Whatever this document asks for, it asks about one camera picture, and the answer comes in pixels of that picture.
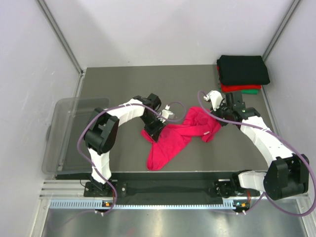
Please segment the pink t shirt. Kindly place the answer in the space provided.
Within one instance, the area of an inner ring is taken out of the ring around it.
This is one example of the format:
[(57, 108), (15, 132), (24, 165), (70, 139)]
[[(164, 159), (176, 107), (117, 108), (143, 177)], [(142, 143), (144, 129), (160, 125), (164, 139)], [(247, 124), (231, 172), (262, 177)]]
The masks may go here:
[(182, 124), (168, 124), (157, 142), (142, 130), (141, 135), (152, 145), (147, 158), (147, 169), (162, 169), (191, 142), (193, 137), (200, 137), (207, 143), (213, 140), (220, 128), (220, 123), (207, 115), (201, 107), (191, 107)]

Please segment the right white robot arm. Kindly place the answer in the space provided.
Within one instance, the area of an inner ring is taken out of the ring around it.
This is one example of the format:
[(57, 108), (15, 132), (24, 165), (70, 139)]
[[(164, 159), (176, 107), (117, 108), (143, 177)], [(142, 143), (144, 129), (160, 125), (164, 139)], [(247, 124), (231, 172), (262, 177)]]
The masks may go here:
[(216, 90), (204, 95), (211, 103), (211, 113), (222, 126), (236, 125), (247, 136), (265, 159), (266, 172), (240, 171), (231, 178), (230, 188), (235, 195), (243, 195), (248, 189), (265, 192), (272, 200), (279, 200), (306, 193), (309, 172), (305, 155), (298, 156), (282, 141), (271, 134), (259, 112), (246, 107), (239, 91), (224, 96)]

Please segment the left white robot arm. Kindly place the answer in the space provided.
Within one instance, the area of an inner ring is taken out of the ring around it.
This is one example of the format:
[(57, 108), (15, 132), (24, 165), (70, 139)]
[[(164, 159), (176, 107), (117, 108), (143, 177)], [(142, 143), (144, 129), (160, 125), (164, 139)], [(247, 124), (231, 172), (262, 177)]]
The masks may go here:
[(83, 139), (93, 162), (91, 182), (95, 190), (102, 196), (108, 195), (112, 190), (109, 180), (110, 150), (115, 144), (119, 126), (134, 119), (140, 118), (144, 122), (144, 131), (153, 141), (157, 142), (160, 133), (166, 126), (165, 120), (155, 113), (161, 106), (159, 97), (151, 93), (147, 98), (135, 96), (121, 107), (103, 113), (97, 108), (93, 111), (90, 120), (93, 121)]

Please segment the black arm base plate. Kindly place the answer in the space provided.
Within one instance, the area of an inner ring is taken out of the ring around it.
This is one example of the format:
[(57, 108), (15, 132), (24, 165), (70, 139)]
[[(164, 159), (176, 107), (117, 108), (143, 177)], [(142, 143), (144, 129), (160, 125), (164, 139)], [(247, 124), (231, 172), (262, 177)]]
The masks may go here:
[(114, 172), (105, 184), (90, 178), (86, 183), (85, 197), (106, 197), (114, 186), (119, 198), (136, 194), (180, 193), (205, 194), (211, 198), (257, 197), (254, 189), (242, 189), (233, 177), (224, 171), (197, 172)]

